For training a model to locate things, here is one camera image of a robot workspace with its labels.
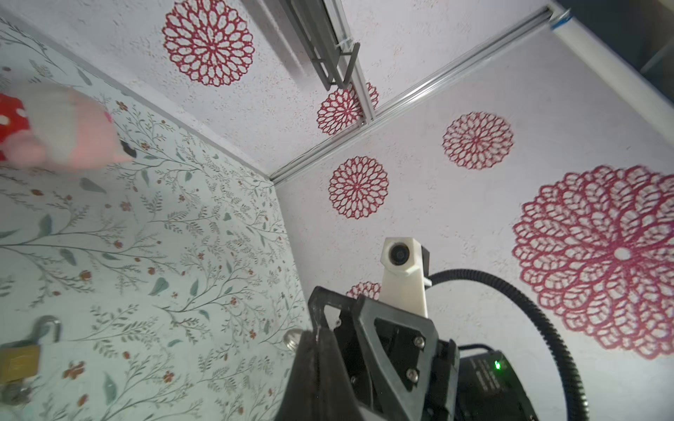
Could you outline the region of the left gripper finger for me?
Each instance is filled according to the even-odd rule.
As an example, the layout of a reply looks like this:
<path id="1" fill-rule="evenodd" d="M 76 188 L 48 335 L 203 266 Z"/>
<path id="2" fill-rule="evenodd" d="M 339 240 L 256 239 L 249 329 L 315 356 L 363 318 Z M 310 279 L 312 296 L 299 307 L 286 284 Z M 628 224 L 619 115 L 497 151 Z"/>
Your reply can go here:
<path id="1" fill-rule="evenodd" d="M 301 335 L 277 420 L 362 420 L 335 335 Z"/>

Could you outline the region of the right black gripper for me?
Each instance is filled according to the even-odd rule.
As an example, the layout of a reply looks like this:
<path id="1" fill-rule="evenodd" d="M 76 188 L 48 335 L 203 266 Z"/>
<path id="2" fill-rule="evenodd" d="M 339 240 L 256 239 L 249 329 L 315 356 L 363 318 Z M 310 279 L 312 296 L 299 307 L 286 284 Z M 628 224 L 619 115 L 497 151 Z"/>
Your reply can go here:
<path id="1" fill-rule="evenodd" d="M 358 409 L 367 420 L 451 420 L 456 401 L 456 344 L 438 338 L 429 319 L 368 298 L 323 287 L 308 301 L 314 327 L 333 333 Z"/>

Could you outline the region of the brass padlock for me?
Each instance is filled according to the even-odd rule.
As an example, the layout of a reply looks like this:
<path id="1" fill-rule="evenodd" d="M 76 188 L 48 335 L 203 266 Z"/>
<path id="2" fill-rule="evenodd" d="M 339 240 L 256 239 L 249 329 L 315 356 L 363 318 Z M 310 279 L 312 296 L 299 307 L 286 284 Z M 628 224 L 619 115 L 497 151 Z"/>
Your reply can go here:
<path id="1" fill-rule="evenodd" d="M 61 340 L 62 324 L 55 316 L 40 317 L 26 339 L 1 346 L 1 384 L 20 382 L 38 374 L 40 339 L 49 332 L 54 342 Z"/>

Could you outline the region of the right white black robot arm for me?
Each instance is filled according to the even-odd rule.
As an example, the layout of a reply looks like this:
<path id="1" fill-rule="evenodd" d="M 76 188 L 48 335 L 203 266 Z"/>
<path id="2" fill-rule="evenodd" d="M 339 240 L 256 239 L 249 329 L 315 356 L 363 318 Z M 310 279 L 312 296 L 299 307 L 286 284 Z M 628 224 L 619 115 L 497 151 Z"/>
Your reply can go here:
<path id="1" fill-rule="evenodd" d="M 485 344 L 441 340 L 433 323 L 366 296 L 349 298 L 317 287 L 309 299 L 315 329 L 328 329 L 325 310 L 341 326 L 319 386 L 352 403 L 363 420 L 536 420 L 528 395 L 505 354 Z"/>

